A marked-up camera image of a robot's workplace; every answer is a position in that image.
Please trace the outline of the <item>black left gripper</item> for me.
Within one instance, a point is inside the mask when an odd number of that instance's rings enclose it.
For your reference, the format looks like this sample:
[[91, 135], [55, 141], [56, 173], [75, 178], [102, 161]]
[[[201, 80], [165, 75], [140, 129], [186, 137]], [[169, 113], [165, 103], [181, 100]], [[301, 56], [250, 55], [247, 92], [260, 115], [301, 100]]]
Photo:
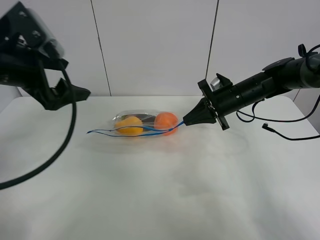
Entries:
[[86, 101], [91, 91], [60, 79], [50, 87], [45, 70], [61, 71], [64, 50], [30, 8], [18, 1], [0, 19], [0, 83], [19, 87], [46, 110]]

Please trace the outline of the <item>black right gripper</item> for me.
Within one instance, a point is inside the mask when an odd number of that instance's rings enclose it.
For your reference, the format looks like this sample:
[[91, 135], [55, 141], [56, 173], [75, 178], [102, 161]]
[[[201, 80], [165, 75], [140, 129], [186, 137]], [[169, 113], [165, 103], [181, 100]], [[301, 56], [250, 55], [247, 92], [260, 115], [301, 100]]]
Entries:
[[263, 74], [255, 74], [237, 84], [233, 84], [221, 74], [216, 75], [220, 88], [212, 90], [206, 79], [198, 82], [205, 98], [182, 119], [186, 126], [215, 124], [227, 130], [226, 116], [263, 99]]

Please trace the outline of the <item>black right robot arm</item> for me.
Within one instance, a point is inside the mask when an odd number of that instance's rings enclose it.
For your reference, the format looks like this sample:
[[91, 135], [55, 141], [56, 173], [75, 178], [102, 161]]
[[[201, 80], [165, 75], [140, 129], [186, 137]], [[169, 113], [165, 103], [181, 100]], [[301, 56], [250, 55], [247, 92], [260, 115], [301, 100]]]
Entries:
[[291, 90], [319, 86], [320, 56], [315, 53], [308, 58], [278, 60], [237, 84], [217, 74], [211, 83], [205, 79], [198, 82], [203, 98], [183, 117], [183, 122], [186, 126], [219, 123], [223, 130], [227, 130], [226, 116], [231, 113]]

